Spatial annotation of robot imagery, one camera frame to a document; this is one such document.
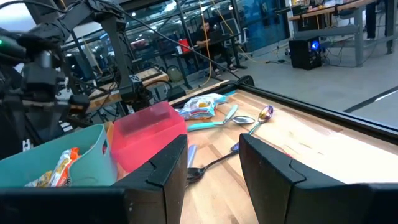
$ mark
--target person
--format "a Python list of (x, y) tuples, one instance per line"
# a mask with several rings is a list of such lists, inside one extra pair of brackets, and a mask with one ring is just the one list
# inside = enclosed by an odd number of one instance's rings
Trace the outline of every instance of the person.
[[(214, 31), (214, 28), (210, 27), (208, 21), (205, 21), (205, 24), (201, 27), (201, 29), (198, 29), (196, 44), (200, 47), (203, 47), (201, 49), (201, 53), (206, 56), (208, 55), (208, 52), (206, 49), (206, 44), (209, 44), (210, 59), (214, 60), (215, 55), (221, 54), (221, 56), (225, 59), (229, 70), (231, 72), (238, 71), (238, 69), (232, 64), (231, 58), (229, 57), (223, 44), (222, 43), (211, 44), (211, 40), (209, 39), (209, 33), (213, 32), (213, 31)], [(215, 65), (214, 63), (211, 63), (211, 66), (213, 67), (213, 70), (216, 73), (216, 77), (221, 76), (220, 70), (218, 69), (217, 65)]]
[(385, 8), (387, 10), (388, 2), (386, 0), (377, 0), (366, 6), (366, 33), (368, 39), (376, 38), (376, 6), (381, 2), (384, 2)]

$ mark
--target desk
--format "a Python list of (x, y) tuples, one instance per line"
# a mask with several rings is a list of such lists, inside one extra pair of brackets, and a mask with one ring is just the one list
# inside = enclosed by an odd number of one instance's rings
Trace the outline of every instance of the desk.
[[(240, 34), (234, 34), (234, 35), (229, 36), (228, 38), (220, 39), (220, 40), (217, 40), (215, 42), (210, 42), (209, 46), (214, 45), (214, 44), (219, 44), (219, 43), (222, 43), (222, 42), (230, 39), (231, 40), (231, 45), (233, 46), (232, 50), (234, 52), (234, 57), (235, 57), (235, 61), (236, 61), (236, 68), (246, 69), (247, 68), (246, 66), (242, 66), (241, 65), (241, 62), (239, 61), (238, 51), (235, 48), (235, 37), (237, 37), (238, 35), (240, 35)], [(205, 48), (205, 47), (198, 47), (197, 45), (194, 46), (194, 50), (195, 51), (199, 51), (202, 48)], [(189, 82), (187, 80), (187, 75), (184, 72), (184, 68), (182, 66), (181, 58), (182, 57), (186, 57), (187, 55), (190, 55), (192, 53), (193, 53), (192, 51), (189, 51), (189, 52), (184, 52), (182, 54), (176, 54), (176, 53), (172, 54), (173, 57), (177, 58), (178, 66), (180, 67), (180, 71), (181, 71), (182, 77), (184, 79), (184, 85), (190, 90), (192, 89), (192, 87), (189, 85)]]
[[(221, 88), (227, 87), (214, 87), (214, 92), (229, 91)], [(238, 105), (235, 116), (253, 118), (257, 118), (264, 105), (273, 105), (274, 116), (255, 131), (254, 137), (346, 184), (398, 182), (398, 146), (248, 90), (238, 87), (229, 96), (229, 103), (219, 105), (211, 121), (224, 120), (232, 105)], [(200, 122), (205, 121), (187, 121), (187, 125)], [(189, 144), (198, 146), (193, 167), (205, 166), (229, 153), (240, 133), (248, 132), (252, 126), (230, 122), (220, 128), (190, 132)], [(187, 189), (181, 216), (181, 224), (186, 223), (258, 223), (239, 156), (215, 165), (201, 181)]]
[(332, 4), (332, 7), (328, 7), (325, 9), (313, 10), (300, 16), (293, 16), (289, 18), (289, 21), (293, 22), (294, 27), (294, 38), (295, 39), (305, 39), (311, 38), (316, 36), (336, 36), (336, 35), (350, 35), (354, 34), (354, 41), (346, 40), (343, 45), (336, 44), (336, 45), (329, 45), (327, 47), (349, 47), (355, 48), (355, 61), (356, 66), (360, 67), (364, 63), (363, 58), (363, 51), (364, 48), (370, 47), (374, 44), (380, 42), (386, 42), (387, 45), (387, 53), (391, 54), (394, 51), (395, 42), (394, 39), (396, 38), (396, 3), (397, 0), (387, 1), (388, 4), (391, 4), (387, 8), (386, 17), (387, 17), (387, 24), (386, 24), (386, 37), (377, 39), (377, 40), (364, 40), (363, 39), (363, 18), (362, 18), (362, 11), (364, 10), (367, 4), (376, 2), (377, 0), (345, 0), (345, 4), (337, 6), (337, 11), (342, 11), (345, 9), (353, 10), (354, 14), (354, 24), (350, 26), (343, 26), (343, 27), (336, 27), (336, 28), (327, 28), (327, 29), (320, 29), (320, 30), (308, 30), (308, 31), (301, 31), (299, 32), (298, 23), (301, 21), (301, 18), (307, 18), (311, 16), (317, 16), (321, 14), (329, 14), (335, 12), (335, 3)]
[[(150, 76), (152, 76), (154, 73), (158, 73), (158, 72), (159, 72), (159, 71), (157, 71), (156, 69), (150, 68), (150, 69), (148, 69), (148, 70), (145, 70), (145, 71), (142, 71), (142, 72), (140, 72), (140, 73), (137, 73), (136, 75), (137, 75), (140, 79), (145, 79), (146, 77), (150, 77)], [(145, 85), (147, 85), (148, 83), (151, 83), (151, 82), (154, 82), (154, 81), (158, 81), (158, 80), (168, 81), (168, 80), (169, 80), (169, 76), (168, 76), (166, 73), (162, 72), (160, 75), (158, 75), (158, 76), (156, 76), (156, 77), (153, 77), (153, 78), (147, 79), (147, 80), (145, 80), (145, 81), (142, 81), (142, 84), (145, 86)], [(114, 87), (116, 87), (116, 84), (115, 84), (114, 82), (108, 83), (108, 84), (106, 84), (106, 85), (104, 85), (104, 86), (101, 86), (101, 88), (104, 88), (105, 90), (110, 90), (111, 88), (114, 88)], [(99, 94), (101, 94), (101, 93), (102, 93), (101, 90), (95, 90), (95, 91), (90, 95), (90, 97), (99, 95)], [(116, 91), (110, 93), (108, 99), (107, 99), (107, 97), (108, 97), (108, 96), (105, 95), (105, 96), (102, 96), (102, 97), (97, 98), (97, 99), (95, 99), (95, 100), (91, 100), (91, 101), (90, 101), (90, 106), (88, 107), (87, 112), (97, 110), (97, 109), (99, 109), (99, 108), (101, 107), (101, 105), (108, 106), (108, 105), (111, 105), (111, 104), (114, 104), (114, 103), (118, 103), (118, 102), (120, 102), (120, 101), (122, 100), (122, 98), (120, 97), (120, 94), (119, 94), (119, 91), (118, 91), (118, 90), (116, 90)]]

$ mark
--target floor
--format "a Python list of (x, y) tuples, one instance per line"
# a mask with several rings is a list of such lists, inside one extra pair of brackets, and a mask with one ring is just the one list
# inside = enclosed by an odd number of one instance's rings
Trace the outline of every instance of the floor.
[[(344, 111), (398, 86), (398, 49), (395, 53), (386, 55), (384, 43), (365, 50), (366, 61), (362, 67), (353, 67), (355, 65), (353, 49), (343, 49), (340, 66), (345, 67), (324, 65), (310, 71), (292, 68), (288, 63), (261, 63), (265, 60), (277, 60), (275, 53), (269, 53), (270, 49), (274, 48), (275, 45), (272, 45), (254, 52), (256, 62), (250, 60), (243, 62), (248, 69), (240, 70), (236, 74), (251, 75), (259, 88), (338, 111)], [(331, 49), (331, 53), (338, 55), (339, 50)], [(278, 57), (290, 60), (284, 55), (284, 49), (279, 50)], [(339, 64), (340, 57), (331, 54), (328, 57), (332, 65)], [(228, 73), (224, 73), (221, 78), (236, 79)], [(190, 83), (195, 87), (205, 80), (206, 78), (201, 78)], [(207, 85), (216, 82), (210, 80)], [(398, 91), (375, 98), (373, 101), (375, 102), (356, 108), (351, 113), (398, 127), (396, 115)]]

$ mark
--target computer case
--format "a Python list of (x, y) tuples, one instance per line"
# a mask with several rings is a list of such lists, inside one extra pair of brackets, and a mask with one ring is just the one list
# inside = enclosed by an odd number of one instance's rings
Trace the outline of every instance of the computer case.
[(294, 68), (311, 70), (322, 65), (320, 47), (312, 49), (314, 42), (319, 44), (319, 37), (289, 41), (290, 59)]
[(239, 156), (260, 224), (398, 223), (398, 184), (344, 184), (248, 134)]
[(0, 188), (0, 223), (180, 223), (186, 179), (180, 135), (109, 187)]

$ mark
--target chair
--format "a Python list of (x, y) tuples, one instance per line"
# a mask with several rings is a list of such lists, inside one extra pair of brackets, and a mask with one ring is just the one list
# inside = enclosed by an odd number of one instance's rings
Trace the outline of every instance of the chair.
[[(221, 29), (223, 30), (224, 34), (239, 34), (235, 38), (235, 43), (239, 44), (241, 47), (243, 47), (247, 42), (248, 38), (246, 36), (246, 31), (248, 28), (243, 28), (242, 32), (241, 29), (238, 26), (238, 23), (236, 22), (235, 18), (227, 19), (225, 21), (221, 22)], [(229, 46), (231, 45), (231, 40), (227, 40), (225, 42), (225, 45)], [(253, 57), (253, 54), (251, 52), (240, 52), (238, 53), (239, 59), (244, 58), (245, 60), (248, 59), (248, 57)]]

